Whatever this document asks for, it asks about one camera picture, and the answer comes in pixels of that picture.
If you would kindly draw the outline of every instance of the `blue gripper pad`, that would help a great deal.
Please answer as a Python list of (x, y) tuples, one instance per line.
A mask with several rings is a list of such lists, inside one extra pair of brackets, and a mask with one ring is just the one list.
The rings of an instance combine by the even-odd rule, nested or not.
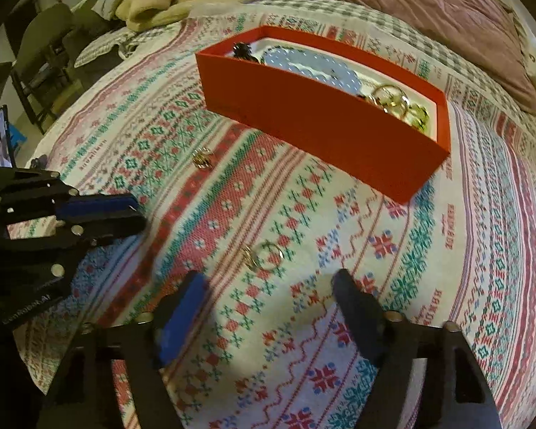
[(162, 366), (168, 365), (179, 355), (193, 319), (204, 300), (205, 292), (206, 276), (196, 273), (173, 315), (161, 330), (158, 345)]
[(124, 195), (87, 195), (74, 197), (60, 205), (56, 210), (56, 218), (66, 220), (71, 217), (113, 213), (124, 211), (129, 207), (139, 209), (137, 199), (131, 194)]

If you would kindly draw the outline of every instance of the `orange-red box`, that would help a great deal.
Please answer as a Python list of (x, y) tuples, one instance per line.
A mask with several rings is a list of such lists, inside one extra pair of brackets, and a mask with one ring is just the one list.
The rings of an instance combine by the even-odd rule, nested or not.
[[(366, 100), (299, 74), (227, 56), (237, 42), (288, 41), (397, 79), (436, 104), (436, 140)], [(407, 203), (450, 154), (445, 94), (415, 74), (340, 41), (258, 27), (197, 53), (206, 107), (284, 140)]]

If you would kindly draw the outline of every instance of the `screw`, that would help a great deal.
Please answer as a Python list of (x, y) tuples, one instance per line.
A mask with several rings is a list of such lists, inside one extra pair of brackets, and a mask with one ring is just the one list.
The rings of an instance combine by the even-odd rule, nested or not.
[(71, 232), (73, 233), (73, 235), (75, 236), (82, 236), (83, 235), (83, 227), (81, 226), (72, 226), (71, 227)]
[(403, 315), (399, 311), (386, 311), (385, 319), (389, 322), (401, 322)]
[(93, 330), (94, 330), (94, 326), (90, 322), (84, 322), (81, 325), (81, 333), (82, 334), (91, 334), (93, 332)]
[(138, 317), (135, 318), (135, 322), (138, 324), (145, 324), (146, 322), (153, 321), (153, 313), (148, 311), (141, 313)]
[(55, 276), (55, 277), (63, 277), (63, 275), (65, 274), (66, 270), (63, 269), (63, 266), (61, 266), (60, 264), (56, 263), (56, 264), (53, 264), (50, 271), (52, 272), (52, 274)]
[(449, 332), (461, 332), (461, 328), (453, 321), (447, 321), (444, 323), (443, 327)]

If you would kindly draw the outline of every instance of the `orange object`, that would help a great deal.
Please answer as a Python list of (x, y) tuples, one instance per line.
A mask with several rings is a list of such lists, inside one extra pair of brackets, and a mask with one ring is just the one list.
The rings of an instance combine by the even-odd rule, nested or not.
[[(437, 105), (437, 141), (362, 98), (295, 73), (226, 56), (239, 41), (263, 38), (343, 56), (415, 89)], [(200, 51), (197, 64), (210, 111), (318, 156), (399, 203), (410, 201), (450, 154), (445, 94), (359, 48), (301, 31), (258, 27)]]

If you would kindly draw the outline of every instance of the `pink bedding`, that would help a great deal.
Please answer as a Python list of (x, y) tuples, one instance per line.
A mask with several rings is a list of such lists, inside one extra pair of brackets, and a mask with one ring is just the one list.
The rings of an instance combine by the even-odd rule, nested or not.
[(343, 0), (399, 18), (485, 70), (516, 100), (536, 113), (515, 26), (498, 0)]

